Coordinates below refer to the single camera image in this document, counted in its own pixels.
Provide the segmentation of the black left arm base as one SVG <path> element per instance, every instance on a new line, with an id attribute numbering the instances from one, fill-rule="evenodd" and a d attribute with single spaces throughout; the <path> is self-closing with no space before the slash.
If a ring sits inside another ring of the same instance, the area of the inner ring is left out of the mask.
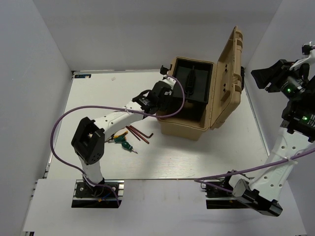
<path id="1" fill-rule="evenodd" d="M 124 193 L 123 180 L 110 180 L 105 182 L 122 198 Z M 78 199 L 115 199 L 115 194 L 107 187 L 90 186 L 85 180 L 77 180 L 73 196 Z"/>

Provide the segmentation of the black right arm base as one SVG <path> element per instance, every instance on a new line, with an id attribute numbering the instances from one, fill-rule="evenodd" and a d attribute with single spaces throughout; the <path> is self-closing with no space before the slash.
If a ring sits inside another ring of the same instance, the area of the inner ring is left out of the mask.
<path id="1" fill-rule="evenodd" d="M 222 180 L 216 180 L 216 181 L 210 181 L 209 183 L 219 186 L 221 188 L 227 189 L 232 191 L 233 188 L 228 184 L 225 183 L 225 181 Z M 220 198 L 220 197 L 231 197 L 232 194 L 230 192 L 226 192 L 224 190 L 221 190 L 217 187 L 209 186 L 204 183 L 200 184 L 201 189 L 206 193 L 207 198 Z"/>

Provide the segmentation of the tan plastic toolbox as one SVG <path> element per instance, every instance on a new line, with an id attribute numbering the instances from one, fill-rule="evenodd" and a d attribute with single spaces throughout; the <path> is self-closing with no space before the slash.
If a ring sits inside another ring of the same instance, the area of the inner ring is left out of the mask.
<path id="1" fill-rule="evenodd" d="M 220 128 L 241 103 L 244 88 L 244 68 L 241 66 L 243 35 L 234 27 L 229 39 L 214 64 L 207 104 L 189 103 L 182 98 L 172 98 L 166 112 L 159 112 L 158 119 L 164 135 L 197 141 L 208 131 Z M 172 76 L 175 58 L 169 69 Z"/>

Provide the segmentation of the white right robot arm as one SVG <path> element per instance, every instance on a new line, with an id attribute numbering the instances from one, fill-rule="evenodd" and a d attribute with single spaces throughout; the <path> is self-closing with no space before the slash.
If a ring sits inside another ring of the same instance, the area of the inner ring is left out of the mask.
<path id="1" fill-rule="evenodd" d="M 259 89 L 281 92 L 288 98 L 274 147 L 261 171 L 251 180 L 242 173 L 222 184 L 223 192 L 263 215 L 280 216 L 280 193 L 296 159 L 315 141 L 315 80 L 309 79 L 312 59 L 279 60 L 251 72 Z"/>

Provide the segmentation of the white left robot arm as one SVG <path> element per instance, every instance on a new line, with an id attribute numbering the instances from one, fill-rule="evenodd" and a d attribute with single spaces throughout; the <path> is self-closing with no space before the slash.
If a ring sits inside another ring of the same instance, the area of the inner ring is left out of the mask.
<path id="1" fill-rule="evenodd" d="M 101 195 L 104 190 L 99 160 L 104 154 L 105 141 L 126 126 L 166 110 L 175 84 L 174 79 L 160 80 L 152 89 L 134 97 L 122 110 L 96 119 L 85 117 L 80 120 L 71 145 L 81 161 L 87 190 L 93 196 Z"/>

